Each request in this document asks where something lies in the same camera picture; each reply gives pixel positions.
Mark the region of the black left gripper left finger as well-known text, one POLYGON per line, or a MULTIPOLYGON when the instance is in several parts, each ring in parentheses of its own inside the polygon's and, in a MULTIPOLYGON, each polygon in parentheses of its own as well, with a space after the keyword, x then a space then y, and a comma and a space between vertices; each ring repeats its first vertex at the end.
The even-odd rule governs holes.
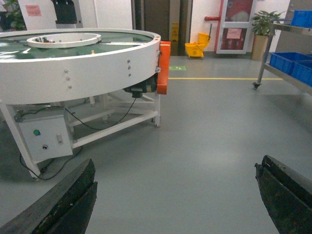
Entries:
POLYGON ((91 159, 34 204, 0 228, 2 234, 83 234, 97 198, 98 183, 91 159))

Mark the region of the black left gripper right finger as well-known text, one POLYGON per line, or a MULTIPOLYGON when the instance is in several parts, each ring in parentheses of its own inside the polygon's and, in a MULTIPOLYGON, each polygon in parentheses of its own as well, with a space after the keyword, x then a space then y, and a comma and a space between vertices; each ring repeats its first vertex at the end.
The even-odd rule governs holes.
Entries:
POLYGON ((312 181, 274 157, 255 164, 262 201, 280 234, 312 232, 312 181))

